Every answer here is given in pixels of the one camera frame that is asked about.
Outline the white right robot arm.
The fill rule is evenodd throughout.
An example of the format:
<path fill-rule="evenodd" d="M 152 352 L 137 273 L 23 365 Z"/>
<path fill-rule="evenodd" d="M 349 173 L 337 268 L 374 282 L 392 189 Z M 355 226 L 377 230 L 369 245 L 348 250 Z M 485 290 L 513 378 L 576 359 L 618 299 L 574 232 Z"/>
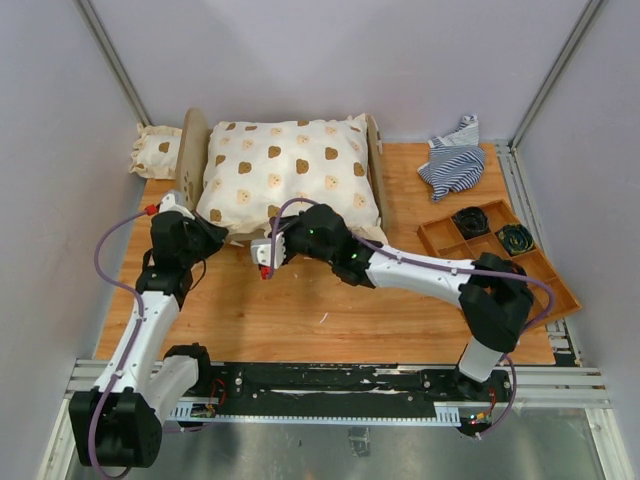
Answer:
<path fill-rule="evenodd" d="M 518 344 L 533 307 L 528 278 L 500 257 L 446 260 L 411 254 L 353 233 L 326 204 L 290 216 L 277 214 L 272 228 L 272 269 L 304 255 L 330 266 L 352 286 L 397 288 L 458 308 L 471 338 L 453 375 L 455 392 L 474 400 L 486 392 L 492 370 Z"/>

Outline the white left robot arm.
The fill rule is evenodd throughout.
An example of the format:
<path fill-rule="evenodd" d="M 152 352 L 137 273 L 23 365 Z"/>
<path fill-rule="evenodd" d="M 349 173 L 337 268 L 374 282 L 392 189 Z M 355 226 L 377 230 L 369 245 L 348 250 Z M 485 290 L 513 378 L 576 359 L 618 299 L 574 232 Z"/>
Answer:
<path fill-rule="evenodd" d="M 228 231 L 179 209 L 151 205 L 141 213 L 151 219 L 152 246 L 135 285 L 96 270 L 133 295 L 128 324 L 94 385 L 75 392 L 69 404 L 79 460 L 100 475 L 109 467 L 150 467 L 179 399 L 203 395 L 214 383 L 207 349 L 197 343 L 172 347 L 160 366 L 155 361 L 191 290 L 193 267 L 221 249 Z"/>

